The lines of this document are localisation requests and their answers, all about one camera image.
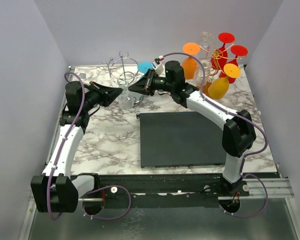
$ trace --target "red disc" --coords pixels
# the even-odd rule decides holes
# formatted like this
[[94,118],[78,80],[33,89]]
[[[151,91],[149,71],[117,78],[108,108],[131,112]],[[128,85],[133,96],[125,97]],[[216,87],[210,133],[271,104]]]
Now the red disc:
[[219,34],[219,40],[223,42],[224,44],[230,44],[233,41],[235,41],[235,36],[233,36],[229,32],[222,32]]
[[231,47],[231,52],[236,56],[248,55],[248,49],[241,45],[234,45],[233,47]]

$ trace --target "gray floor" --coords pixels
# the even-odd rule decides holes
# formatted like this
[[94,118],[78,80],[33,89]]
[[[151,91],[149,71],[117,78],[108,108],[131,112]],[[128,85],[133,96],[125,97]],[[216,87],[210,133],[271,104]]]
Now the gray floor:
[[[258,211],[263,199],[242,200],[238,214]],[[106,209],[104,216],[122,209]],[[90,220],[80,207],[58,221],[46,213],[34,216],[30,240],[296,240],[286,201],[271,199],[266,211],[253,218],[236,218],[219,208],[132,208],[114,221]]]

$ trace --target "marble table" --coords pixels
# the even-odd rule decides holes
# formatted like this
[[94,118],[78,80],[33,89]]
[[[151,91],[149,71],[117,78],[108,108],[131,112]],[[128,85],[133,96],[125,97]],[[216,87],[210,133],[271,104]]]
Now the marble table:
[[[230,84],[227,94],[219,102],[232,109],[246,109],[252,120],[263,128],[259,111],[243,67],[241,76],[235,83]],[[137,67],[130,65],[126,71],[136,72]],[[119,76],[123,70],[117,66],[113,74]],[[86,74],[86,81],[97,82],[111,87],[117,87],[110,79],[106,66],[80,66],[75,73]],[[191,167],[140,167],[140,121],[136,119],[138,113],[185,112],[190,111],[176,104],[170,96],[146,97],[141,105],[122,111],[116,100],[107,108],[101,108],[90,118],[85,135],[81,140],[72,164],[72,174],[98,173],[101,175],[123,174],[199,174],[222,173],[224,166],[191,166]],[[264,145],[261,133],[256,130],[257,138],[250,151],[259,150]],[[249,156],[243,171],[245,173],[276,172],[276,165],[270,148],[266,151]]]

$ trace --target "black mat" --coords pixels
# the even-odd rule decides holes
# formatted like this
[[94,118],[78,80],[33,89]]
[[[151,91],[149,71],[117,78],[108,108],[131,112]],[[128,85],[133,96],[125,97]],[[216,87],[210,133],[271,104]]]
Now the black mat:
[[141,113],[141,167],[225,164],[222,134],[197,112]]

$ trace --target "white marble tabletop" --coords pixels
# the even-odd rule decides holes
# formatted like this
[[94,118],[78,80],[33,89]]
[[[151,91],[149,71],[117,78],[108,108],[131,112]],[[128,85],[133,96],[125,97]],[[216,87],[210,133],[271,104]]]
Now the white marble tabletop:
[[[252,120],[263,128],[251,93],[248,80],[243,67],[241,76],[235,83],[230,84],[229,90],[220,100],[223,105],[236,109],[246,109],[250,112]],[[126,66],[126,71],[136,72],[136,66]],[[86,81],[97,82],[111,87],[117,87],[110,79],[105,66],[80,66],[75,73],[86,74]],[[122,73],[122,68],[114,68],[116,76]],[[116,100],[107,108],[101,108],[90,118],[85,135],[81,140],[72,164],[72,174],[98,173],[101,175],[119,174],[198,174],[222,173],[224,167],[219,166],[191,166],[191,167],[140,167],[140,121],[136,118],[138,113],[185,112],[190,111],[176,104],[170,96],[146,97],[141,105],[127,111],[119,108]],[[257,138],[250,151],[259,150],[264,145],[261,133],[256,129]],[[266,151],[249,156],[246,159],[243,171],[245,173],[276,172],[275,162],[270,148]]]

